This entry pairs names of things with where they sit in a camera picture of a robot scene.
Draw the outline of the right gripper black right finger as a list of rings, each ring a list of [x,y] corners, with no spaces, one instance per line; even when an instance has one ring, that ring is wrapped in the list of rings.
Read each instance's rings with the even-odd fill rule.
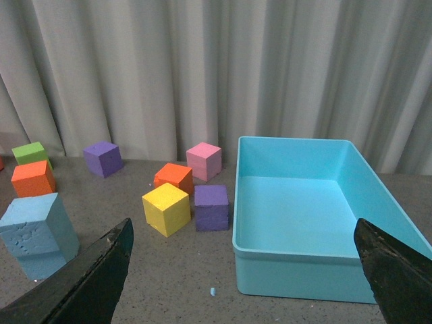
[[[354,243],[386,323],[431,322],[431,259],[360,218]]]

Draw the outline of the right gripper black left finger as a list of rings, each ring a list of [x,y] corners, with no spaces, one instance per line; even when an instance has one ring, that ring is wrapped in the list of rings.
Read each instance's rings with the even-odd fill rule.
[[[110,323],[128,275],[134,229],[124,219],[37,287],[1,309],[2,323]]]

